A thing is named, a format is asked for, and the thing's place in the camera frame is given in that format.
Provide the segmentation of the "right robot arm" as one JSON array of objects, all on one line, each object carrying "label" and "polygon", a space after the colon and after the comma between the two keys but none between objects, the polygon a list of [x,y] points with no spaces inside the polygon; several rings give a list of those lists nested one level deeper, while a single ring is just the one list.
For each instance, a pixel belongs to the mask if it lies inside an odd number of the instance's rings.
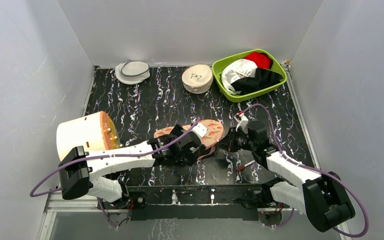
[{"label": "right robot arm", "polygon": [[345,188],[329,176],[304,168],[270,142],[261,121],[251,121],[244,132],[231,127],[217,147],[227,152],[246,150],[254,161],[279,176],[261,186],[256,204],[275,207],[286,204],[307,216],[320,232],[326,232],[355,217],[356,212]]}]

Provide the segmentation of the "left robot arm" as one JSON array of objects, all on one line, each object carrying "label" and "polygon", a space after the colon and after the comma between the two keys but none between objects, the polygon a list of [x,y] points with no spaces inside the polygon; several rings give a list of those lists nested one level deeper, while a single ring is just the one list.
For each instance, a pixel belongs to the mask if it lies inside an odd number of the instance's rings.
[{"label": "left robot arm", "polygon": [[201,122],[188,130],[177,124],[168,134],[129,147],[102,151],[73,147],[58,165],[62,198],[89,195],[124,208],[130,200],[127,188],[107,175],[134,168],[191,166],[206,149],[202,138],[207,131]]}]

